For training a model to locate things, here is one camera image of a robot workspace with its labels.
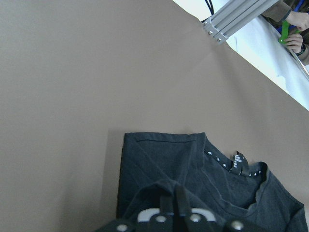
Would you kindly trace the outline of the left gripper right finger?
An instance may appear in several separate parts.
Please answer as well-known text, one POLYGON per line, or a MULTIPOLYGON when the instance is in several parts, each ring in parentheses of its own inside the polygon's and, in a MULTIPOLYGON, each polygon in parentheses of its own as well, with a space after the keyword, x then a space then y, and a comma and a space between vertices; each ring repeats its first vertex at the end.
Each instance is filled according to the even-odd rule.
POLYGON ((182 186, 175 188, 175 209, 174 209, 174 231, 190 232, 190 216, 192 209, 190 207, 187 195, 182 186))

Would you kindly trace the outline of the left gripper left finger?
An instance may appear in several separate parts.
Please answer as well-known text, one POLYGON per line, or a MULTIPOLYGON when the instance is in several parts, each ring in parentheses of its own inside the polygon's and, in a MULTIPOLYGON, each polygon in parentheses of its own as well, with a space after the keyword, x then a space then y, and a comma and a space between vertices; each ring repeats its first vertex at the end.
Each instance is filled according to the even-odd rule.
POLYGON ((173 215, 173 198, 168 195, 160 196, 160 214, 173 215))

